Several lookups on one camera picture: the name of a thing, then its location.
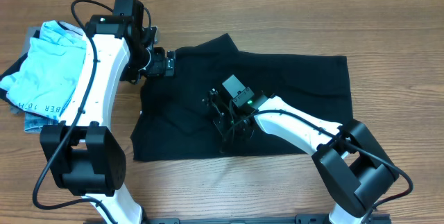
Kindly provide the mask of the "folded blue jeans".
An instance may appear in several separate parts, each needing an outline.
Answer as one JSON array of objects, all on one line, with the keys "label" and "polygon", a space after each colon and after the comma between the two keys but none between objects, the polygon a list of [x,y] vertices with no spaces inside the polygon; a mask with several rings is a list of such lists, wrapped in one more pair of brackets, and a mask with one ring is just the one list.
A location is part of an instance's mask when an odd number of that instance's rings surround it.
[{"label": "folded blue jeans", "polygon": [[24,132],[40,133],[45,125],[58,125],[58,121],[26,112],[24,116]]}]

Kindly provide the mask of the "light blue folded t-shirt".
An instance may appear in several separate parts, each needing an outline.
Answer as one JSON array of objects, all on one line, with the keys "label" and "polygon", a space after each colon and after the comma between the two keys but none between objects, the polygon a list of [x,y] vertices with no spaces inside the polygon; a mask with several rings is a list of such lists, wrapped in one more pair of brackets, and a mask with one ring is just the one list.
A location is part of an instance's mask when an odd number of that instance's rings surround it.
[{"label": "light blue folded t-shirt", "polygon": [[1,79],[6,98],[18,108],[58,121],[78,84],[87,50],[81,28],[46,21],[18,71]]}]

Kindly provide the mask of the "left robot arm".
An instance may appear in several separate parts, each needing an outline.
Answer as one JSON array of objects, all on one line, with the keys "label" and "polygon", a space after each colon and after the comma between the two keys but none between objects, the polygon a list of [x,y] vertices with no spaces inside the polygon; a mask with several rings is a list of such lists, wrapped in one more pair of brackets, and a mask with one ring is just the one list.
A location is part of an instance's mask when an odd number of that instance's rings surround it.
[{"label": "left robot arm", "polygon": [[75,203],[90,203],[105,223],[147,223],[124,183],[126,156],[110,130],[112,109],[120,82],[172,76],[176,55],[158,46],[159,30],[139,0],[115,0],[80,27],[87,42],[83,69],[60,122],[40,133],[43,174]]}]

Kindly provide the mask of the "black t-shirt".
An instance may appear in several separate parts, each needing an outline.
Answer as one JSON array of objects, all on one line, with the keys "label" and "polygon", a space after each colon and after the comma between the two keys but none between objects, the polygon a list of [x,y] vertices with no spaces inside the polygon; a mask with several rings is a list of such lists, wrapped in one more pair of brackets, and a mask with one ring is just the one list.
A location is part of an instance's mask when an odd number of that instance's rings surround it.
[{"label": "black t-shirt", "polygon": [[204,98],[230,76],[254,92],[275,94],[319,119],[347,123],[352,118],[346,57],[248,53],[225,34],[179,48],[174,75],[144,83],[142,113],[131,135],[134,159],[153,162],[298,153],[287,141],[261,130],[223,145]]}]

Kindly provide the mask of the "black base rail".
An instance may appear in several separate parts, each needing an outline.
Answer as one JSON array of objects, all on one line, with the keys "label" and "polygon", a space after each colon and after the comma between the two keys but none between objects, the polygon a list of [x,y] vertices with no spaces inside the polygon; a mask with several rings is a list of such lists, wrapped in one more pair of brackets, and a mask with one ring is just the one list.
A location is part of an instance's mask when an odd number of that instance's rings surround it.
[{"label": "black base rail", "polygon": [[299,214],[294,217],[266,218],[209,218],[180,220],[179,218],[151,218],[143,223],[148,224],[327,224],[327,214]]}]

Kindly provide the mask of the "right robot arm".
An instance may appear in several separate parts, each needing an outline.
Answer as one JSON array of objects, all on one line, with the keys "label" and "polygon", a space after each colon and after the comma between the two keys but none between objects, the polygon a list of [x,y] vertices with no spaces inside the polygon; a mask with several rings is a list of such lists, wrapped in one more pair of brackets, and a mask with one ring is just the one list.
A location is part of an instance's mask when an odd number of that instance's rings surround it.
[{"label": "right robot arm", "polygon": [[231,150],[256,130],[279,137],[308,154],[335,201],[328,214],[299,216],[299,223],[390,223],[375,206],[398,179],[392,161],[370,130],[355,119],[346,124],[300,111],[269,92],[255,92],[230,76],[202,102]]}]

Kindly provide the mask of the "grey folded garment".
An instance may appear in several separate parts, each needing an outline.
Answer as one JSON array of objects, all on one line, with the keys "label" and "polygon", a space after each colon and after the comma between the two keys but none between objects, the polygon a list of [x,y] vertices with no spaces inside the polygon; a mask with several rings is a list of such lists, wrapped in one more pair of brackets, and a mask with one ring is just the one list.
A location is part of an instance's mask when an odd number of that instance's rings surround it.
[{"label": "grey folded garment", "polygon": [[[30,49],[31,46],[30,39],[32,37],[38,38],[39,36],[40,36],[39,27],[33,26],[28,28],[20,57],[5,72],[2,73],[3,78],[5,78],[7,75],[11,75],[20,70],[22,63],[28,57],[28,50]],[[11,112],[13,114],[20,114],[21,112],[23,112],[23,105],[22,104],[15,105],[9,99],[7,99],[6,94],[7,91],[3,89],[1,93],[1,99],[7,102],[11,106]]]}]

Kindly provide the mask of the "black folded garment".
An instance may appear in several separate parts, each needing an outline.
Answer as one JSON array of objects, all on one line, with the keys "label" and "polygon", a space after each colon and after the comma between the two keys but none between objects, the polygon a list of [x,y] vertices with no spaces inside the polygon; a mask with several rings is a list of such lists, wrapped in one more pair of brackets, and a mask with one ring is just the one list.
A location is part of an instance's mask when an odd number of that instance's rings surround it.
[{"label": "black folded garment", "polygon": [[13,64],[11,65],[5,72],[1,74],[1,79],[4,77],[11,75],[15,72],[18,72],[22,63],[27,59],[28,56],[28,50],[30,49],[30,39],[32,37],[38,38],[40,36],[40,30],[37,28],[29,28],[28,32],[26,34],[26,39],[24,42],[24,48],[23,48],[23,54],[22,56]]}]

